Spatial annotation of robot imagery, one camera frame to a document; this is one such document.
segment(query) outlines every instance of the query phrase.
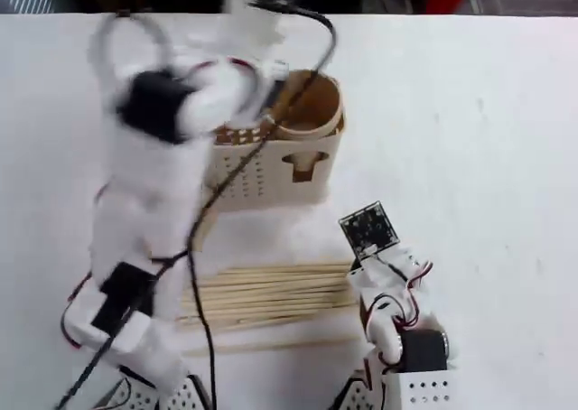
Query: white robotic arm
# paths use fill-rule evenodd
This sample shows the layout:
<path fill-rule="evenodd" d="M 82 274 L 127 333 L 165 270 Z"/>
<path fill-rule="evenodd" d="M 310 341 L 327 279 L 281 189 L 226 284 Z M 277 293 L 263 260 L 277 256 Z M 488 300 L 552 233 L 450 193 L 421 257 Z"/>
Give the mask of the white robotic arm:
<path fill-rule="evenodd" d="M 332 409 L 461 408 L 455 402 L 455 345 L 422 282 L 433 264 L 420 264 L 398 245 L 378 202 L 340 224 L 358 257 L 349 280 L 366 338 L 375 348 Z"/>
<path fill-rule="evenodd" d="M 261 34 L 274 32 L 276 20 L 268 11 L 263 15 L 267 27 Z M 247 33 L 256 26 L 252 17 L 250 23 L 242 22 Z M 137 21 L 151 23 L 145 18 Z M 111 24 L 104 23 L 97 39 L 104 39 Z M 166 43 L 158 27 L 152 27 L 157 42 Z M 319 68 L 329 59 L 334 34 L 332 38 Z M 102 56 L 100 49 L 97 55 Z M 255 122 L 271 85 L 269 81 L 252 89 L 257 97 L 248 104 L 247 87 L 230 86 L 238 66 L 217 58 L 192 66 L 199 74 L 191 80 L 177 76 L 167 59 L 158 68 L 137 69 L 123 80 L 117 80 L 114 71 L 107 74 L 114 90 L 111 99 L 117 102 L 110 178 L 96 204 L 90 274 L 71 296 L 61 319 L 71 344 L 97 354 L 55 407 L 59 410 L 101 357 L 126 375 L 126 382 L 102 408 L 191 410 L 215 405 L 171 345 L 189 255 L 187 238 L 203 205 L 211 132 L 239 119 L 241 124 Z"/>

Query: bundle of wooden sticks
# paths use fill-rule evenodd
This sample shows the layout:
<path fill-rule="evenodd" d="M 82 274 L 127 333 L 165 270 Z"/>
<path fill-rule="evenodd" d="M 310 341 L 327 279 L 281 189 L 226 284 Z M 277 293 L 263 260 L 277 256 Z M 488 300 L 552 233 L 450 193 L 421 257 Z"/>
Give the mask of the bundle of wooden sticks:
<path fill-rule="evenodd" d="M 236 331 L 309 320 L 354 305 L 350 263 L 232 268 L 200 281 L 200 298 L 213 330 Z M 182 298 L 183 328 L 200 327 L 191 290 Z"/>

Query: perforated white bracket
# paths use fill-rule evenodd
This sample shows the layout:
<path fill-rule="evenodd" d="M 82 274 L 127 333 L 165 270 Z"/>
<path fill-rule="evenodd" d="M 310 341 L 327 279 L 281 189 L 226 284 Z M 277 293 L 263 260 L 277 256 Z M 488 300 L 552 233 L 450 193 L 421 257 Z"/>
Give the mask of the perforated white bracket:
<path fill-rule="evenodd" d="M 460 409 L 452 370 L 387 374 L 387 410 Z"/>
<path fill-rule="evenodd" d="M 185 378 L 181 388 L 168 398 L 160 397 L 153 387 L 127 377 L 118 385 L 108 402 L 97 409 L 110 407 L 114 407 L 115 410 L 209 410 L 210 408 L 209 399 L 200 381 L 194 376 Z"/>
<path fill-rule="evenodd" d="M 377 410 L 371 399 L 371 392 L 363 381 L 354 380 L 336 410 Z"/>
<path fill-rule="evenodd" d="M 160 410 L 209 410 L 208 399 L 204 391 L 199 389 L 200 383 L 193 376 L 185 378 L 181 388 L 170 398 L 162 400 Z"/>
<path fill-rule="evenodd" d="M 130 397 L 125 402 L 126 396 L 129 394 Z M 159 394 L 156 389 L 127 377 L 120 382 L 110 400 L 97 408 L 114 407 L 125 402 L 124 405 L 118 407 L 118 410 L 154 410 L 158 400 Z"/>

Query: cable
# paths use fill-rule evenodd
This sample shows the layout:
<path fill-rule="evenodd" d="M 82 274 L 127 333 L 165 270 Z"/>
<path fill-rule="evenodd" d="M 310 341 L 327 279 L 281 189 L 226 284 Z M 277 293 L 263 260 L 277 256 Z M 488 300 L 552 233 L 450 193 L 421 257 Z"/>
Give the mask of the cable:
<path fill-rule="evenodd" d="M 289 115 L 291 109 L 293 108 L 294 104 L 303 96 L 303 94 L 307 91 L 307 89 L 313 84 L 315 78 L 317 78 L 319 71 L 327 64 L 330 60 L 333 51 L 335 50 L 335 46 L 337 45 L 337 33 L 335 28 L 333 28 L 333 24 L 329 19 L 324 17 L 321 14 L 317 14 L 308 10 L 303 10 L 302 8 L 292 7 L 290 5 L 265 5 L 265 4 L 255 4 L 255 6 L 266 9 L 271 12 L 277 12 L 282 14 L 293 13 L 302 15 L 304 17 L 312 18 L 317 22 L 321 23 L 325 26 L 331 33 L 331 44 L 327 51 L 322 56 L 321 60 L 315 66 L 314 70 L 312 71 L 311 76 L 303 83 L 302 88 L 297 91 L 293 96 L 290 98 L 289 103 L 287 105 L 287 109 L 285 113 L 279 117 L 278 120 L 274 122 L 273 127 L 263 136 L 261 141 L 258 145 L 247 153 L 239 162 L 239 164 L 228 173 L 225 180 L 221 182 L 213 191 L 212 195 L 210 196 L 209 200 L 205 203 L 205 205 L 200 209 L 199 216 L 193 223 L 191 227 L 191 232 L 189 234 L 188 245 L 187 249 L 181 252 L 179 255 L 175 256 L 175 259 L 180 259 L 183 256 L 187 256 L 189 260 L 189 271 L 191 273 L 191 287 L 193 292 L 193 297 L 195 299 L 195 304 L 197 306 L 197 313 L 199 315 L 199 320 L 202 324 L 202 327 L 205 331 L 205 336 L 207 338 L 207 345 L 209 346 L 209 359 L 210 359 L 210 394 L 211 394 L 211 402 L 212 408 L 217 409 L 217 382 L 215 378 L 215 349 L 213 344 L 212 335 L 210 333 L 210 326 L 205 318 L 205 313 L 202 309 L 202 302 L 199 296 L 199 287 L 197 285 L 197 274 L 195 271 L 195 262 L 194 257 L 191 249 L 191 242 L 194 240 L 197 231 L 200 228 L 203 220 L 207 217 L 210 208 L 215 204 L 217 199 L 223 194 L 223 192 L 227 189 L 227 187 L 235 181 L 235 178 L 247 167 L 247 165 L 255 158 L 255 156 L 265 147 L 266 143 L 273 137 L 281 123 L 284 119 Z"/>
<path fill-rule="evenodd" d="M 112 33 L 117 19 L 126 18 L 134 23 L 140 24 L 146 33 L 154 40 L 156 47 L 159 49 L 159 64 L 160 70 L 169 70 L 172 60 L 171 44 L 163 28 L 159 26 L 150 17 L 139 14 L 130 14 L 128 11 L 119 11 L 116 14 L 108 15 L 102 22 L 97 32 L 92 38 L 92 43 L 89 46 L 89 59 L 94 63 L 95 70 L 101 83 L 106 87 L 111 87 L 114 90 L 118 89 L 118 77 L 115 73 L 113 65 L 108 62 L 106 55 L 106 47 L 108 44 L 108 37 Z"/>
<path fill-rule="evenodd" d="M 126 398 L 122 402 L 115 404 L 115 405 L 111 405 L 111 406 L 105 406 L 104 405 L 101 407 L 96 407 L 96 408 L 93 408 L 92 410 L 114 410 L 115 408 L 120 408 L 123 405 L 125 405 L 128 402 L 128 400 L 130 399 L 130 396 L 133 394 L 133 385 L 130 384 L 130 381 L 128 381 L 128 379 L 126 377 L 123 378 L 123 381 L 126 382 L 126 388 L 128 389 L 128 391 L 126 392 Z"/>
<path fill-rule="evenodd" d="M 110 335 L 108 335 L 108 338 L 105 341 L 105 343 L 102 344 L 102 346 L 98 349 L 98 351 L 95 353 L 95 355 L 90 360 L 89 364 L 84 368 L 84 370 L 80 374 L 79 378 L 74 382 L 74 384 L 68 390 L 68 392 L 66 394 L 64 394 L 64 396 L 62 397 L 60 402 L 54 407 L 55 410 L 62 410 L 63 408 L 65 408 L 65 405 L 77 394 L 77 392 L 82 387 L 84 382 L 87 381 L 87 379 L 89 379 L 90 374 L 92 374 L 92 371 L 97 366 L 97 364 L 102 359 L 102 357 L 105 355 L 105 353 L 107 351 L 110 350 L 110 347 L 112 347 L 112 343 L 115 340 L 115 338 L 117 337 L 118 333 L 120 333 L 120 331 L 123 329 L 123 327 L 125 327 L 125 325 L 128 323 L 128 320 L 130 320 L 130 318 L 132 317 L 133 313 L 138 308 L 140 308 L 140 306 L 146 300 L 148 295 L 154 290 L 156 283 L 161 279 L 161 277 L 163 277 L 164 273 L 171 266 L 172 265 L 168 265 L 168 264 L 163 265 L 161 270 L 159 270 L 157 272 L 157 274 L 153 276 L 153 279 L 151 279 L 151 283 L 146 288 L 146 291 L 143 291 L 143 293 L 139 297 L 136 297 L 133 300 L 133 302 L 131 303 L 129 308 L 125 311 L 123 316 L 120 318 L 118 325 L 112 330 Z"/>
<path fill-rule="evenodd" d="M 131 303 L 129 308 L 125 311 L 125 313 L 121 317 L 118 325 L 115 327 L 115 329 L 112 330 L 112 332 L 108 336 L 107 340 L 100 347 L 100 349 L 98 349 L 98 351 L 95 353 L 92 360 L 89 362 L 89 364 L 82 371 L 82 373 L 80 374 L 77 381 L 72 385 L 72 387 L 68 390 L 68 392 L 62 397 L 60 402 L 54 407 L 55 410 L 64 409 L 65 405 L 77 394 L 79 389 L 82 387 L 82 385 L 89 378 L 90 374 L 92 373 L 92 371 L 94 370 L 96 365 L 99 363 L 99 361 L 102 359 L 102 357 L 107 353 L 107 351 L 112 347 L 113 341 L 117 337 L 118 333 L 126 325 L 126 323 L 130 320 L 132 314 L 136 310 L 139 309 L 139 307 L 143 304 L 143 302 L 146 300 L 148 295 L 154 291 L 154 287 L 156 286 L 158 281 L 161 279 L 161 277 L 164 275 L 164 273 L 169 268 L 171 268 L 174 264 L 176 264 L 177 261 L 179 261 L 180 259 L 182 259 L 184 257 L 188 258 L 189 271 L 191 272 L 191 287 L 192 287 L 192 291 L 193 291 L 193 297 L 194 297 L 195 302 L 197 304 L 197 311 L 198 311 L 199 319 L 200 319 L 200 321 L 203 325 L 203 328 L 205 330 L 205 335 L 207 337 L 207 344 L 209 346 L 210 384 L 211 384 L 210 388 L 211 388 L 212 407 L 213 407 L 213 409 L 217 409 L 217 384 L 216 384 L 216 376 L 215 376 L 215 350 L 214 350 L 212 336 L 210 333 L 210 326 L 207 323 L 207 320 L 205 318 L 204 311 L 202 309 L 202 303 L 201 303 L 200 296 L 199 296 L 199 288 L 197 285 L 197 275 L 196 275 L 196 270 L 195 270 L 194 256 L 193 256 L 192 249 L 191 249 L 191 241 L 195 238 L 195 236 L 196 236 L 196 234 L 200 228 L 200 225 L 202 224 L 203 220 L 205 220 L 205 218 L 207 217 L 210 208 L 215 204 L 217 199 L 223 194 L 223 192 L 227 189 L 227 187 L 233 181 L 235 181 L 235 178 L 241 173 L 241 171 L 243 171 L 243 169 L 251 162 L 251 160 L 253 160 L 253 158 L 265 147 L 265 145 L 269 141 L 269 139 L 271 137 L 273 137 L 273 135 L 275 134 L 276 130 L 279 128 L 281 123 L 289 115 L 289 113 L 290 113 L 291 109 L 293 108 L 293 106 L 295 105 L 295 103 L 303 96 L 303 94 L 307 91 L 307 89 L 312 85 L 312 83 L 317 78 L 319 71 L 327 64 L 327 62 L 329 62 L 329 60 L 331 59 L 331 55 L 333 54 L 335 47 L 337 45 L 337 33 L 335 31 L 335 28 L 333 27 L 333 24 L 331 23 L 331 21 L 329 19 L 327 19 L 326 17 L 324 17 L 321 14 L 317 14 L 315 12 L 304 10 L 302 8 L 299 8 L 299 7 L 292 7 L 290 5 L 270 5 L 270 4 L 259 3 L 259 4 L 255 4 L 254 6 L 266 9 L 267 11 L 271 11 L 271 12 L 278 12 L 281 14 L 297 14 L 297 15 L 301 15 L 304 17 L 309 17 L 309 18 L 321 23 L 331 33 L 330 46 L 327 49 L 327 51 L 323 54 L 321 60 L 315 66 L 314 70 L 312 71 L 311 76 L 303 83 L 301 89 L 299 91 L 297 91 L 290 98 L 289 104 L 287 105 L 287 109 L 285 110 L 283 115 L 280 116 L 279 119 L 276 120 L 276 122 L 274 122 L 273 127 L 267 132 L 267 134 L 265 136 L 263 136 L 263 138 L 261 139 L 259 144 L 253 150 L 251 150 L 249 153 L 247 153 L 245 155 L 245 157 L 243 157 L 241 159 L 238 166 L 235 167 L 227 175 L 225 180 L 217 186 L 217 188 L 213 191 L 212 195 L 210 196 L 209 200 L 200 209 L 199 215 L 198 215 L 197 219 L 194 221 L 194 223 L 192 224 L 191 231 L 189 233 L 189 236 L 187 237 L 187 240 L 186 240 L 187 241 L 187 247 L 182 252 L 180 252 L 176 256 L 173 256 L 172 258 L 156 258 L 154 260 L 154 262 L 156 262 L 156 263 L 162 263 L 163 264 L 162 268 L 159 270 L 159 272 L 156 275 L 154 275 L 153 279 L 151 280 L 151 283 L 148 285 L 146 290 L 139 297 L 137 297 L 133 300 L 133 302 Z M 112 17 L 112 20 L 115 20 L 115 19 L 122 17 L 122 16 L 117 14 L 117 15 L 113 15 L 111 17 Z M 140 23 L 145 28 L 147 28 L 148 25 L 153 26 L 153 28 L 154 28 L 153 34 L 155 34 L 156 31 L 161 30 L 161 28 L 158 27 L 158 25 L 156 25 L 156 23 L 153 24 L 154 22 L 151 20 L 141 21 Z M 97 32 L 97 34 L 95 36 L 95 38 L 97 38 L 99 40 L 98 42 L 102 42 L 102 40 L 105 37 L 107 37 L 108 33 L 110 33 L 111 29 L 112 29 L 112 21 L 110 19 L 107 19 L 105 22 L 103 22 L 101 29 Z M 163 44 L 165 44 L 165 42 L 167 42 L 167 40 L 163 37 L 162 39 L 158 40 L 157 42 L 159 42 L 161 45 L 163 45 Z M 96 46 L 96 48 L 97 48 L 97 51 L 96 51 L 96 53 L 93 53 L 93 54 L 97 55 L 97 58 L 96 58 L 97 67 L 100 67 L 100 68 L 104 67 L 106 69 L 109 66 L 107 65 L 107 63 L 105 61 L 105 57 L 104 57 L 104 44 L 98 44 Z M 112 74 L 112 78 L 114 80 L 115 79 L 114 71 L 111 70 L 109 73 Z"/>
<path fill-rule="evenodd" d="M 407 282 L 406 290 L 409 293 L 410 300 L 412 302 L 412 305 L 414 306 L 414 318 L 412 318 L 406 324 L 406 327 L 414 327 L 419 321 L 419 313 L 420 313 L 419 305 L 417 304 L 417 300 L 415 299 L 414 294 L 412 293 L 412 289 L 414 288 L 414 282 L 417 280 L 421 280 L 425 275 L 430 273 L 432 268 L 434 268 L 434 263 L 432 263 L 431 261 L 426 262 L 424 268 L 422 268 L 422 270 L 416 276 L 412 277 Z"/>
<path fill-rule="evenodd" d="M 373 256 L 374 258 L 376 258 L 377 261 L 379 261 L 381 264 L 383 264 L 384 266 L 388 266 L 392 272 L 394 272 L 396 275 L 398 275 L 404 282 L 407 283 L 407 276 L 404 275 L 404 272 L 402 272 L 400 269 L 398 269 L 396 266 L 394 266 L 391 263 L 388 263 L 387 261 L 384 261 L 383 259 L 381 259 L 379 257 L 378 254 L 375 254 Z"/>
<path fill-rule="evenodd" d="M 427 275 L 428 273 L 430 273 L 430 271 L 432 270 L 432 268 L 434 268 L 434 263 L 432 263 L 431 261 L 428 261 L 425 263 L 424 268 L 422 268 L 422 271 L 419 272 L 417 274 L 417 276 L 412 277 L 408 282 L 407 282 L 407 288 L 413 288 L 414 287 L 414 282 L 417 280 L 422 279 L 425 275 Z"/>

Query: white table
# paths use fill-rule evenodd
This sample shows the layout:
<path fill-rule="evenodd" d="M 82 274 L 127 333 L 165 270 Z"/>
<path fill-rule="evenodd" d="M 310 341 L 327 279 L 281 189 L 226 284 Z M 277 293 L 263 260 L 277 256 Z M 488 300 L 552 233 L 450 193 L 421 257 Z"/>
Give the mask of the white table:
<path fill-rule="evenodd" d="M 70 350 L 58 319 L 88 268 L 92 198 L 104 177 L 104 123 L 86 61 L 97 20 L 0 16 L 3 408 L 50 408 L 89 359 Z M 162 18 L 176 42 L 214 20 Z M 461 347 L 464 408 L 575 408 L 578 21 L 334 21 L 340 46 L 328 72 L 350 125 L 330 199 L 221 218 L 201 271 L 348 258 L 337 219 L 382 200 L 402 240 L 435 262 L 436 301 Z M 302 20 L 287 28 L 280 52 L 310 66 L 323 30 Z M 141 41 L 132 30 L 119 35 L 119 59 L 140 53 Z M 359 354 L 344 345 L 220 356 L 220 408 L 325 408 Z M 192 366 L 208 385 L 207 360 Z M 87 408 L 116 379 L 100 367 L 70 408 Z"/>

